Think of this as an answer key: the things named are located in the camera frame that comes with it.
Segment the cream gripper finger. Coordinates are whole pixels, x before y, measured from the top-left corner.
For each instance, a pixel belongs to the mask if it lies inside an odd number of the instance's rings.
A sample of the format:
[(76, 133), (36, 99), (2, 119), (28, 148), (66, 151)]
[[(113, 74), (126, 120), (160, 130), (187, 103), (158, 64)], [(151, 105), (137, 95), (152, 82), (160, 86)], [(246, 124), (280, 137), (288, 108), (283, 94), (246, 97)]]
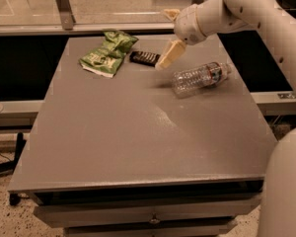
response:
[(184, 41), (180, 39), (169, 40), (157, 61), (155, 68), (159, 71), (168, 68), (185, 53), (185, 49), (186, 44)]
[(163, 14), (170, 20), (174, 21), (181, 11), (179, 9), (164, 9)]

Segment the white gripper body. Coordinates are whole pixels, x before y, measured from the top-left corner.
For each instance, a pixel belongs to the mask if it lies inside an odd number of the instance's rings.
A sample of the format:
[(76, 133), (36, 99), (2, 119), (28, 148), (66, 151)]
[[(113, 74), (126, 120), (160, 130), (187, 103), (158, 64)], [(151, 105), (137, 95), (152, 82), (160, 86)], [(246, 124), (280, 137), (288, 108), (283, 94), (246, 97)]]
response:
[(188, 45), (195, 45), (206, 40), (206, 36), (199, 28), (196, 12), (197, 5), (192, 4), (181, 10), (174, 22), (175, 35)]

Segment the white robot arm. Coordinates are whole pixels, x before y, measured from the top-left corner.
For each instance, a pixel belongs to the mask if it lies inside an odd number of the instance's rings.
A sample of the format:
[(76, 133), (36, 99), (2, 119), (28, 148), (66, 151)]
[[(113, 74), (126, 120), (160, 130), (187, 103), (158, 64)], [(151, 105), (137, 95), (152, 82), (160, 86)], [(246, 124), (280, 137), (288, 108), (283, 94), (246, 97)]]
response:
[[(296, 94), (296, 19), (276, 0), (206, 0), (174, 13), (175, 41), (157, 63), (170, 66), (214, 34), (246, 28), (257, 31)], [(296, 128), (278, 141), (270, 155), (260, 204), (258, 237), (296, 237)]]

